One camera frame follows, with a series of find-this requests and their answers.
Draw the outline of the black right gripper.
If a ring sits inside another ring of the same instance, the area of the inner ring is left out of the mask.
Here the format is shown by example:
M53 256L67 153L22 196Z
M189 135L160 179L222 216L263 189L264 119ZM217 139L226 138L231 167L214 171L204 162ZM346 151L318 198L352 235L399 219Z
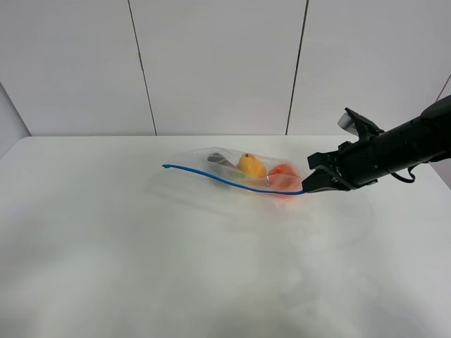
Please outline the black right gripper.
M337 151L316 152L307 158L315 170L302 181L304 193L348 192L378 182L379 162L373 140L342 143Z

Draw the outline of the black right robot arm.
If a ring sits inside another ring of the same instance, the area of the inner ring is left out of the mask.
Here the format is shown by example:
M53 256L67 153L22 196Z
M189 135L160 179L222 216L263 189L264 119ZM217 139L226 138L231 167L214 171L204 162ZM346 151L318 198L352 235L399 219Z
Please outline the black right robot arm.
M335 151L308 157L313 172L302 181L306 193L348 192L374 184L386 175L413 183L414 175L402 177L398 171L412 171L422 163L450 158L448 96L429 106L419 117L388 131L349 108L338 124L358 140L344 142Z

